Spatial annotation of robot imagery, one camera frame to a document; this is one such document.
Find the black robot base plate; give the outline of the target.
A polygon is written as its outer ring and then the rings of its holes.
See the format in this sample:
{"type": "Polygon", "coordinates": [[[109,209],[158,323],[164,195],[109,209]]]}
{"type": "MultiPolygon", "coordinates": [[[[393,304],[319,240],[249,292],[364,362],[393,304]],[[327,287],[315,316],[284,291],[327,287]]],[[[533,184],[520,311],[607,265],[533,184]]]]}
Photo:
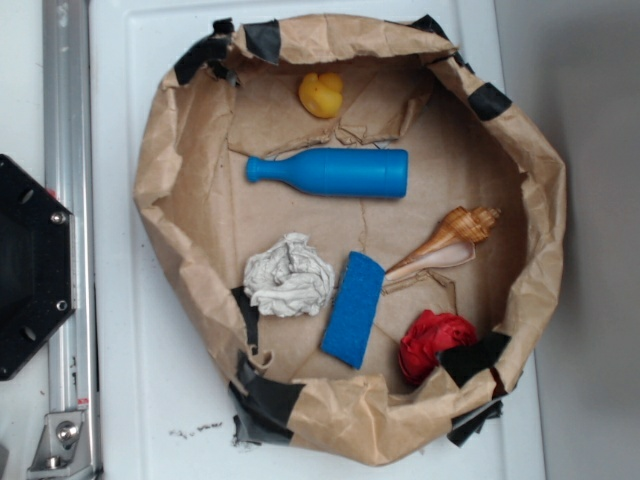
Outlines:
{"type": "Polygon", "coordinates": [[[1,156],[1,379],[29,362],[74,312],[73,214],[1,156]]]}

